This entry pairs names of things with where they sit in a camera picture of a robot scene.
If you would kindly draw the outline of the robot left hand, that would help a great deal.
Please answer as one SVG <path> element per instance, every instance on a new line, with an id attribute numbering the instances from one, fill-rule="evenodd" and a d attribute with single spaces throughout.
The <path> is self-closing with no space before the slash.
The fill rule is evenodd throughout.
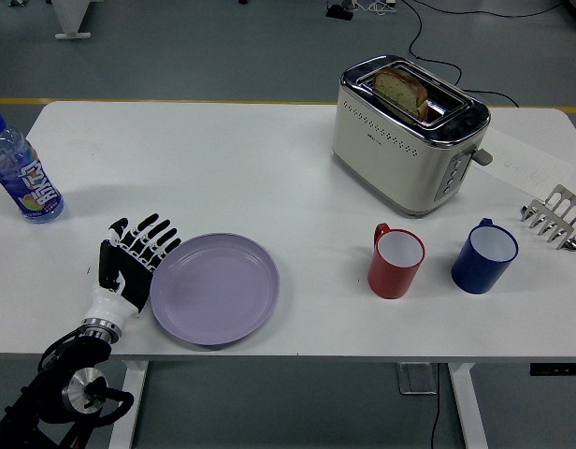
<path id="1" fill-rule="evenodd" d="M 180 244 L 177 229 L 156 213 L 134 226 L 126 218 L 111 224 L 100 243 L 93 303 L 83 323 L 121 332 L 146 305 L 155 270 Z"/>

